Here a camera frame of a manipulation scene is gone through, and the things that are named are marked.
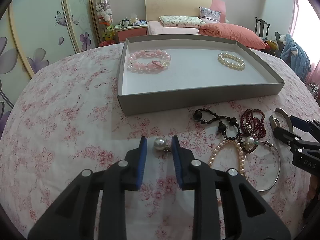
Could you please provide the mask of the person's right hand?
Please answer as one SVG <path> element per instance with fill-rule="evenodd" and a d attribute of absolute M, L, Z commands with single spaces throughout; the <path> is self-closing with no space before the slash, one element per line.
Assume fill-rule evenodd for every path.
<path fill-rule="evenodd" d="M 319 192 L 317 192 L 319 188 L 318 178 L 313 174 L 310 176 L 310 184 L 308 189 L 308 200 L 311 201 L 314 198 L 319 199 Z"/>

